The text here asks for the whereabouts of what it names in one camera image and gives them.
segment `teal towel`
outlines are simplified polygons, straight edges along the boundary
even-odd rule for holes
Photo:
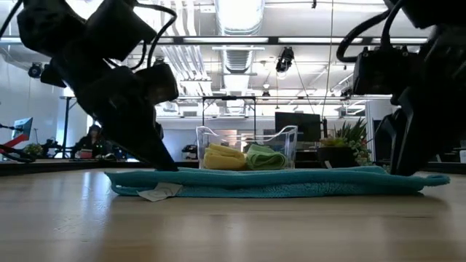
[[[246,165],[251,170],[281,170],[286,167],[286,156],[266,146],[252,144],[246,156]]]
[[[180,168],[178,172],[106,173],[111,188],[122,196],[137,196],[160,182],[183,185],[177,197],[324,197],[334,195],[415,194],[425,186],[449,183],[445,175],[403,177],[381,167],[316,170],[224,171]]]

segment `plastic storage container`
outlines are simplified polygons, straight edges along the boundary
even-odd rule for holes
[[[298,137],[297,126],[286,126],[274,135],[219,135],[214,133],[209,127],[197,127],[197,157],[199,158],[199,168],[205,169],[204,156],[205,149],[210,143],[228,146],[243,152],[246,156],[248,147],[255,143],[266,146],[275,152],[281,153],[287,159],[285,169],[294,169],[296,157],[296,140]]]

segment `black robotic arm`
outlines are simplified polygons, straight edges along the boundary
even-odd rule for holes
[[[391,94],[400,108],[386,116],[376,136],[392,138],[391,173],[412,175],[466,131],[466,19],[460,1],[385,0],[388,10],[354,28],[341,42],[337,58],[355,64],[352,93]],[[418,53],[390,43],[390,26],[402,9],[414,27],[433,32]],[[381,46],[345,57],[351,41],[387,19]]]
[[[134,7],[153,8],[173,18],[156,33]],[[178,97],[176,80],[167,64],[151,64],[157,41],[175,19],[171,9],[134,0],[104,0],[87,20],[65,0],[24,0],[17,23],[24,45],[52,58],[42,82],[69,86],[78,104],[101,123],[108,140],[159,170],[175,171],[154,106]],[[133,72],[112,61],[123,61],[141,42],[143,57],[151,43],[145,69]]]

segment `paper tag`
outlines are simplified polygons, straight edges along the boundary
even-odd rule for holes
[[[166,199],[168,197],[174,197],[182,188],[182,185],[173,183],[158,183],[157,186],[148,191],[138,192],[139,196],[150,200],[152,202]]]

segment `white wall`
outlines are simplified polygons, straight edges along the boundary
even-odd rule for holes
[[[38,141],[55,137],[57,131],[59,97],[63,90],[39,80],[31,79],[28,73],[6,63],[0,57],[0,123],[13,125],[16,119],[33,117],[33,128],[37,128]],[[0,143],[11,140],[10,130],[0,130]],[[29,142],[23,142],[21,148],[28,143],[36,142],[35,132],[31,132]]]
[[[17,119],[33,117],[32,127],[37,128],[39,143],[54,137],[62,144],[66,101],[60,96],[66,95],[65,90],[30,78],[28,72],[6,63],[2,57],[0,79],[0,123],[13,125]],[[86,135],[86,121],[86,113],[76,104],[69,113],[67,146],[73,146]],[[10,130],[0,130],[0,143],[11,140],[11,137]],[[35,142],[36,133],[32,131],[31,139],[20,143],[17,148]]]

